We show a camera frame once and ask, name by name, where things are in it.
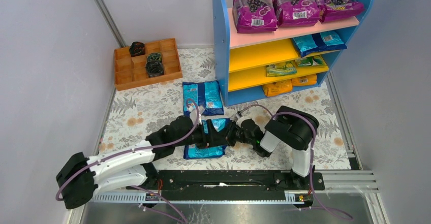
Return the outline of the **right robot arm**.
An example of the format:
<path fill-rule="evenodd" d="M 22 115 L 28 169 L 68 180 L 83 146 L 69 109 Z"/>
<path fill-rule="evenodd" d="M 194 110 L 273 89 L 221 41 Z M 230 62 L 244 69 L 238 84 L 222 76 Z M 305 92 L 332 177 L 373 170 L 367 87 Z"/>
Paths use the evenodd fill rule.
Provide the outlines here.
<path fill-rule="evenodd" d="M 309 184 L 313 172 L 312 146 L 319 126 L 318 120 L 305 112 L 287 106 L 280 106 L 262 131 L 251 119 L 241 117 L 227 127 L 226 141 L 251 145 L 260 157 L 270 157 L 277 146 L 284 143 L 291 147 L 293 165 L 291 182 L 298 188 Z"/>

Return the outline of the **large blue candy bag front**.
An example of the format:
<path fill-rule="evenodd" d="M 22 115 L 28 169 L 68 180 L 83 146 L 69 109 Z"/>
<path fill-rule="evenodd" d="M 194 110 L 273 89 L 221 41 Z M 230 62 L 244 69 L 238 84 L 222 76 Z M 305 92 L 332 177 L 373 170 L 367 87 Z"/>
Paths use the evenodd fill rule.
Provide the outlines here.
<path fill-rule="evenodd" d="M 294 37 L 292 43 L 300 57 L 306 57 L 313 53 L 347 49 L 345 42 L 333 30 Z"/>

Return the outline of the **yellow green Fox's candy bag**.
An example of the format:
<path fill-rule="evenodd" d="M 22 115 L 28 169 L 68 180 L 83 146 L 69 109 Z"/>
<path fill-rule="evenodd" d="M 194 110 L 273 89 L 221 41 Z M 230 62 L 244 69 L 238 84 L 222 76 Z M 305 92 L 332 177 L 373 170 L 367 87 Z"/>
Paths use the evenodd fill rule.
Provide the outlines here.
<path fill-rule="evenodd" d="M 287 76 L 297 73 L 297 69 L 291 61 L 284 61 L 268 65 L 266 67 L 267 77 Z"/>

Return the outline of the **orange mango candy bag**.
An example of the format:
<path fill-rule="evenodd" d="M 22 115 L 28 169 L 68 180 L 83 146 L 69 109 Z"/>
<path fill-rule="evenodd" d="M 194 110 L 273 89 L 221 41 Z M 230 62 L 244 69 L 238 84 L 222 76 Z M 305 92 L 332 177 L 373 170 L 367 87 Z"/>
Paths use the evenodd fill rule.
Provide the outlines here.
<path fill-rule="evenodd" d="M 287 79 L 274 83 L 264 84 L 262 88 L 266 97 L 273 97 L 279 94 L 291 92 L 293 89 L 293 85 L 291 79 Z"/>

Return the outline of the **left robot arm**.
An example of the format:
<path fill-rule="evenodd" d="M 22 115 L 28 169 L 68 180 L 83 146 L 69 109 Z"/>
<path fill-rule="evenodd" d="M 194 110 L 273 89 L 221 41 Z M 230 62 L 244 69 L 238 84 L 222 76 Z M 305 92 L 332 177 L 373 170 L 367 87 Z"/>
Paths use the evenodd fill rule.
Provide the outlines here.
<path fill-rule="evenodd" d="M 75 209 L 101 192 L 142 185 L 151 175 L 148 165 L 170 156 L 176 147 L 194 145 L 204 150 L 226 147 L 231 119 L 192 120 L 179 116 L 144 140 L 105 155 L 72 155 L 56 176 L 56 200 Z"/>

